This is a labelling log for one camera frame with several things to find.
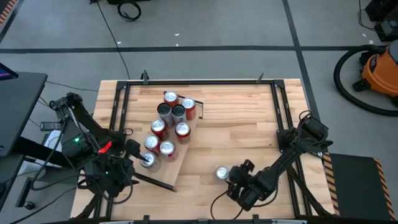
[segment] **vacuum cleaner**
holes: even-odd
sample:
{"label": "vacuum cleaner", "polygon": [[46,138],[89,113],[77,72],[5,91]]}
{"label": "vacuum cleaner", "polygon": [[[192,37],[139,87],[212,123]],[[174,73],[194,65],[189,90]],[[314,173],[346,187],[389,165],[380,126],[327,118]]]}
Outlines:
{"label": "vacuum cleaner", "polygon": [[352,104],[375,114],[398,116],[398,110],[385,110],[371,106],[351,95],[341,84],[340,72],[344,63],[358,52],[364,52],[359,62],[364,66],[361,79],[353,84],[355,91],[374,90],[390,96],[398,106],[398,40],[387,47],[362,45],[345,53],[337,62],[333,79],[339,93]]}

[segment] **computer monitor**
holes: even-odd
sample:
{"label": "computer monitor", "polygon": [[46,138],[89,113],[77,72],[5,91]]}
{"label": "computer monitor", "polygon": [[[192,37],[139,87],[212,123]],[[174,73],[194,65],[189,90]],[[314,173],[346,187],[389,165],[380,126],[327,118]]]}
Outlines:
{"label": "computer monitor", "polygon": [[18,78],[18,74],[0,63],[0,81]]}

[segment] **gray floor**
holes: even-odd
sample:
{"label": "gray floor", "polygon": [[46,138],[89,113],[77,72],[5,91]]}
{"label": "gray floor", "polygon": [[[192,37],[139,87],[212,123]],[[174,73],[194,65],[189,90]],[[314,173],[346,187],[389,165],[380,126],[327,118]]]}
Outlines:
{"label": "gray floor", "polygon": [[[363,7],[368,3],[363,0]],[[140,2],[142,17],[128,23],[116,8],[101,1],[101,7],[120,47],[175,47],[266,45],[293,46],[282,0],[151,0]],[[358,25],[357,0],[289,0],[301,46],[355,46],[382,44],[377,35]],[[365,24],[371,25],[367,15]],[[13,20],[1,49],[60,49],[114,47],[111,35],[95,4],[81,0],[25,0]],[[331,152],[379,158],[398,212],[397,118],[367,113],[349,104],[337,93],[333,69],[344,54],[340,51],[305,51],[303,57],[322,121],[335,143]],[[132,78],[146,69],[155,78],[302,78],[294,50],[124,52]],[[0,54],[0,62],[17,71],[42,72],[49,80],[81,88],[98,88],[101,80],[126,79],[118,53]],[[343,68],[343,82],[358,77],[359,65],[350,60]],[[57,99],[71,91],[46,85],[42,97]],[[95,106],[96,93],[76,91],[88,110]],[[370,104],[391,108],[383,97],[358,95]],[[55,114],[38,104],[31,116],[36,122],[51,121]],[[23,135],[41,142],[45,133],[28,123]],[[23,180],[14,184],[0,218],[7,222],[27,214],[12,207]],[[68,185],[48,192],[31,192],[38,207],[62,193]],[[23,223],[66,220],[73,193]]]}

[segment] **wooden board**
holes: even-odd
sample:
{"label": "wooden board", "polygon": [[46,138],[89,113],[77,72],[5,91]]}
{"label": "wooden board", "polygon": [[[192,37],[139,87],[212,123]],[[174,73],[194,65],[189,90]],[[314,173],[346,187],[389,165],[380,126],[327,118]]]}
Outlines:
{"label": "wooden board", "polygon": [[[299,79],[285,80],[285,85],[293,121],[297,125],[299,113],[307,110],[305,95]],[[109,126],[115,87],[116,81],[101,82],[94,118],[103,127]],[[141,182],[134,186],[133,195],[126,203],[113,207],[113,220],[142,220],[143,215],[150,215],[152,220],[211,219],[210,205],[227,187],[224,182],[214,178],[216,167],[240,165],[245,159],[250,159],[256,165],[255,173],[271,165],[280,156],[269,85],[183,85],[167,88],[205,104],[204,118],[197,123],[175,183],[177,192]],[[164,86],[134,86],[130,91],[129,105],[134,102],[137,110],[146,110],[146,102],[163,95],[164,90]],[[277,93],[282,105],[280,91]],[[135,116],[137,112],[131,110],[129,108],[126,127],[142,131],[147,118]],[[287,127],[283,110],[282,116]],[[333,213],[321,160],[307,154],[301,159],[308,188],[324,208]],[[296,189],[300,211],[304,214],[301,193],[298,187]],[[77,191],[72,216],[80,212],[75,208],[88,203],[82,195],[90,194]],[[117,200],[122,200],[128,193],[129,189],[125,188]],[[224,196],[216,202],[213,213],[216,218],[230,219],[239,209],[236,202]],[[259,214],[260,218],[294,217],[286,173],[279,179],[279,193],[272,204],[243,212],[238,219],[252,218],[252,214]]]}
{"label": "wooden board", "polygon": [[[129,116],[141,117],[144,114],[145,114],[145,117],[148,118],[148,120],[144,121],[145,124],[142,125],[142,131],[136,131],[134,135],[128,136],[128,139],[134,139],[141,144],[141,148],[140,148],[141,154],[147,152],[146,148],[144,147],[144,141],[148,135],[153,134],[152,131],[150,130],[150,125],[155,119],[159,118],[156,108],[157,108],[157,105],[159,105],[159,103],[162,103],[162,102],[163,102],[163,95],[160,96],[159,98],[153,98],[152,100],[147,100],[146,106],[150,106],[150,105],[153,106],[151,108],[148,108],[148,110],[137,109],[135,107],[136,102],[134,102],[134,101],[129,102],[132,105],[131,106],[128,105],[128,108],[131,107],[131,109],[129,109],[127,112],[127,116],[126,116],[127,120],[129,120]],[[187,121],[187,123],[189,124],[189,126],[191,128],[191,136],[193,133],[195,133],[195,126],[197,125],[199,115],[201,115],[202,106],[197,105],[195,110],[196,110],[195,119],[193,119],[191,121]],[[175,128],[175,126],[173,126],[173,128],[171,130],[169,130],[170,137],[168,140],[172,141],[175,144],[176,150],[178,152],[177,159],[173,162],[167,162],[162,156],[158,156],[157,158],[160,161],[160,170],[158,170],[157,172],[151,172],[148,169],[143,168],[140,165],[139,159],[136,159],[135,157],[131,156],[130,159],[133,160],[134,168],[136,168],[137,173],[145,175],[150,178],[153,178],[155,180],[161,181],[163,183],[169,184],[171,186],[175,185],[175,181],[177,180],[178,173],[180,172],[181,165],[182,165],[184,157],[187,153],[189,145],[188,144],[180,144],[177,141],[177,137],[175,135],[174,128]]]}

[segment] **can lid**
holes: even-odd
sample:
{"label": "can lid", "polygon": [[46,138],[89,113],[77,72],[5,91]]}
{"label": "can lid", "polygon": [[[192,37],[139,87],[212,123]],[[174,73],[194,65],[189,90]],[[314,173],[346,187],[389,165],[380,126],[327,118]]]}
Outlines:
{"label": "can lid", "polygon": [[228,169],[226,167],[219,167],[217,168],[216,175],[217,178],[225,180],[228,178]]}
{"label": "can lid", "polygon": [[162,154],[170,155],[171,153],[173,153],[174,150],[175,146],[174,143],[172,143],[171,141],[164,141],[160,145],[160,151]]}
{"label": "can lid", "polygon": [[155,154],[151,153],[151,152],[146,152],[144,153],[144,155],[142,155],[147,161],[143,161],[141,160],[140,163],[141,165],[143,165],[144,167],[149,167],[152,166],[155,162],[156,162],[156,157]]}
{"label": "can lid", "polygon": [[152,122],[150,128],[154,131],[161,131],[164,129],[165,126],[166,124],[164,123],[164,121],[162,121],[161,119],[157,119]]}
{"label": "can lid", "polygon": [[151,134],[145,139],[145,147],[148,147],[150,149],[156,147],[159,143],[159,138],[157,138],[155,135]]}
{"label": "can lid", "polygon": [[180,135],[188,134],[189,130],[190,130],[189,124],[185,122],[181,122],[175,127],[175,131],[177,132],[177,134]]}
{"label": "can lid", "polygon": [[182,105],[175,105],[172,113],[174,116],[182,116],[185,113],[185,108]]}
{"label": "can lid", "polygon": [[178,95],[173,91],[167,91],[164,95],[164,99],[167,102],[174,102],[177,99]]}
{"label": "can lid", "polygon": [[171,107],[167,103],[161,103],[157,106],[157,112],[161,115],[168,114],[170,112],[170,110],[171,110]]}
{"label": "can lid", "polygon": [[182,100],[182,106],[186,109],[191,109],[195,106],[195,101],[191,98],[185,98]]}

